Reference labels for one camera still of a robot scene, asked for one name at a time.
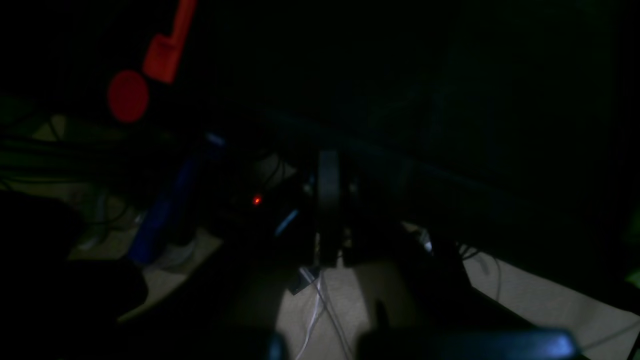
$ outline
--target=floor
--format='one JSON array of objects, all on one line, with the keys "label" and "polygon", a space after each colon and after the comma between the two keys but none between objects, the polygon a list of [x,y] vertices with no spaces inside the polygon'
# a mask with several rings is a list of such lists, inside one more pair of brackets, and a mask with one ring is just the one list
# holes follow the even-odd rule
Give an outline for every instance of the floor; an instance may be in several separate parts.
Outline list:
[{"label": "floor", "polygon": [[[265,173],[273,167],[273,161],[274,159],[270,159],[263,164]],[[14,187],[18,191],[69,201],[70,194],[86,191],[86,186],[16,184]],[[108,206],[109,213],[117,213],[123,204],[114,199]],[[70,258],[109,259],[123,255],[137,230],[133,220],[135,216],[136,214],[130,214],[128,218],[125,217],[123,221],[128,222],[127,225],[117,231],[111,231],[106,241],[88,249],[74,249]],[[145,269],[144,274],[150,289],[147,303],[123,316],[121,321],[144,312],[180,286],[199,264],[221,246],[222,241],[205,231],[199,231],[194,244],[193,256],[181,266],[174,267],[171,271],[154,266]],[[465,268],[473,286],[523,318],[540,326],[571,330],[578,343],[588,347],[585,355],[592,360],[627,359],[640,332],[638,316],[597,302],[507,263],[496,261],[489,255],[480,253],[467,260]],[[415,308],[394,272],[391,264],[376,263],[357,268],[339,266],[327,269],[324,273],[326,295],[335,308],[335,314],[351,349],[355,349],[359,335],[372,327],[372,320],[366,310],[371,305],[366,302],[371,299],[381,299],[387,304],[392,327],[412,325]],[[356,273],[367,276],[356,277]],[[374,280],[360,284],[358,278]],[[286,339],[292,358],[295,358],[305,341],[305,330],[312,317],[315,298],[316,292],[311,287],[295,296],[284,291],[276,329]],[[339,337],[330,317],[323,312],[300,359],[343,359],[346,356],[339,344]]]}]

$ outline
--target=red plastic part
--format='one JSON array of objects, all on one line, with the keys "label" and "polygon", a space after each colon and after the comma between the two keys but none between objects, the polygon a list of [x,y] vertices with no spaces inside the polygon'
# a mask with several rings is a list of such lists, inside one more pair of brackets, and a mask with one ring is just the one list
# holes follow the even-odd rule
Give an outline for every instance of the red plastic part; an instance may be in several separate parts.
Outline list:
[{"label": "red plastic part", "polygon": [[109,108],[120,122],[139,120],[149,104],[149,89],[142,75],[123,70],[113,77],[107,92]]},{"label": "red plastic part", "polygon": [[156,34],[151,40],[142,66],[148,77],[166,84],[173,83],[196,4],[197,0],[180,0],[171,36]]}]

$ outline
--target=white cable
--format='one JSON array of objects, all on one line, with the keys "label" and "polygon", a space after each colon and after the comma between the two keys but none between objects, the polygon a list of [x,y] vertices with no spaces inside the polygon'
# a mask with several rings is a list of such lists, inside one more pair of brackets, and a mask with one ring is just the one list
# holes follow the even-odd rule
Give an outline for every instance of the white cable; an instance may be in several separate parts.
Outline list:
[{"label": "white cable", "polygon": [[[320,287],[320,278],[318,278],[318,288],[319,287]],[[313,330],[316,324],[316,318],[318,314],[318,305],[320,305],[319,292],[316,293],[316,304],[314,306],[314,314],[311,316],[311,321],[309,322],[309,326],[307,327],[307,335],[305,336],[305,343],[302,345],[300,352],[298,352],[298,356],[296,356],[296,360],[300,359],[300,357],[302,356],[302,353],[304,353],[305,349],[307,348],[307,343],[309,343],[309,337],[311,337],[311,330]]]}]

